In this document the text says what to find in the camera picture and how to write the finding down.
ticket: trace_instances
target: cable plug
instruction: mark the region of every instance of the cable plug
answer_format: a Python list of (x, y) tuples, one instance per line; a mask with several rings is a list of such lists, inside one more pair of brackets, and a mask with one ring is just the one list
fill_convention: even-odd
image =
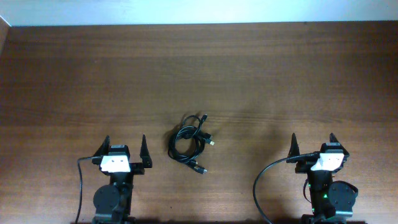
[(211, 140), (212, 137), (213, 137), (211, 134), (200, 132), (200, 133), (199, 133), (199, 136), (200, 136), (203, 140), (205, 140), (205, 142), (206, 142), (207, 144), (210, 144), (210, 145), (214, 146), (215, 142)]
[(206, 174), (207, 170), (198, 165), (197, 161), (190, 161), (187, 166), (191, 167), (191, 169), (193, 169), (195, 172), (199, 173), (199, 174)]
[(206, 119), (207, 119), (207, 114), (203, 115), (203, 116), (201, 117), (201, 119), (200, 119), (200, 120), (201, 120), (201, 121), (202, 121), (202, 123), (203, 123), (203, 122), (205, 122), (205, 121), (206, 121)]

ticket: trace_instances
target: wooden table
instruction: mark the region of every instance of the wooden table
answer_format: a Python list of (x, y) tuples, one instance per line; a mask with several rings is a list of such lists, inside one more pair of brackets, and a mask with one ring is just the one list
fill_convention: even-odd
[[(334, 132), (351, 153), (335, 179), (359, 188), (353, 220), (398, 218), (398, 22), (12, 27), (0, 74), (0, 223), (73, 222), (76, 160), (108, 134), (140, 161), (143, 133), (154, 168), (134, 179), (137, 218), (261, 219), (254, 178), (293, 132), (301, 152)], [(170, 130), (196, 113), (216, 142), (205, 175), (167, 156)], [(108, 177), (82, 169), (90, 222)], [(305, 178), (281, 164), (261, 179), (273, 220), (311, 213)]]

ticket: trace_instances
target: black cable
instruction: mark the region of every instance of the black cable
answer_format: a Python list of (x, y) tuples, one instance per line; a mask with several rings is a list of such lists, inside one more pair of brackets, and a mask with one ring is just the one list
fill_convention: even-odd
[(307, 195), (305, 194), (305, 188), (306, 188), (306, 186), (307, 186), (307, 183), (308, 183), (308, 179), (305, 179), (304, 187), (303, 187), (303, 194), (304, 194), (305, 199), (306, 199), (308, 202), (311, 203), (311, 201), (307, 198)]
[(263, 217), (269, 224), (272, 224), (272, 222), (268, 219), (268, 217), (266, 216), (266, 214), (262, 211), (262, 209), (261, 209), (261, 207), (260, 207), (260, 205), (259, 205), (259, 202), (257, 201), (257, 197), (256, 197), (256, 185), (257, 185), (257, 182), (259, 181), (260, 177), (265, 173), (265, 171), (266, 171), (267, 169), (273, 167), (274, 165), (276, 165), (276, 164), (278, 164), (278, 163), (280, 163), (280, 162), (284, 162), (284, 161), (286, 161), (286, 160), (288, 160), (288, 159), (298, 159), (298, 158), (301, 158), (301, 157), (314, 156), (314, 155), (315, 155), (314, 153), (308, 153), (308, 154), (302, 154), (302, 155), (299, 155), (299, 156), (292, 156), (292, 157), (286, 157), (286, 158), (283, 158), (283, 159), (279, 159), (278, 161), (275, 161), (275, 162), (269, 164), (268, 166), (266, 166), (266, 168), (264, 168), (264, 169), (259, 173), (259, 175), (256, 177), (256, 179), (255, 179), (255, 181), (254, 181), (254, 184), (253, 184), (253, 198), (254, 198), (254, 203), (256, 203), (256, 207), (257, 207), (257, 209), (259, 210), (260, 214), (262, 215), (262, 217)]
[(80, 199), (79, 199), (79, 209), (77, 210), (75, 224), (77, 224), (80, 216), (81, 210), (81, 201), (83, 200), (83, 177), (81, 176), (81, 169), (80, 169), (80, 161), (90, 160), (90, 159), (100, 159), (102, 156), (91, 156), (91, 157), (83, 157), (77, 160), (77, 168), (79, 169), (79, 176), (80, 176)]
[[(199, 125), (196, 126), (184, 126), (188, 119), (195, 118), (199, 121)], [(177, 162), (185, 164), (192, 168), (194, 171), (204, 174), (207, 170), (204, 167), (198, 165), (198, 162), (195, 160), (204, 150), (205, 144), (214, 145), (214, 142), (211, 140), (211, 135), (208, 133), (203, 133), (201, 131), (201, 126), (207, 119), (207, 114), (203, 115), (201, 118), (195, 115), (191, 115), (186, 117), (181, 124), (181, 128), (178, 132), (171, 135), (169, 140), (169, 151), (168, 155), (170, 158), (174, 159)], [(181, 138), (184, 139), (193, 139), (195, 141), (195, 150), (190, 155), (184, 155), (177, 151), (175, 145), (178, 140)]]

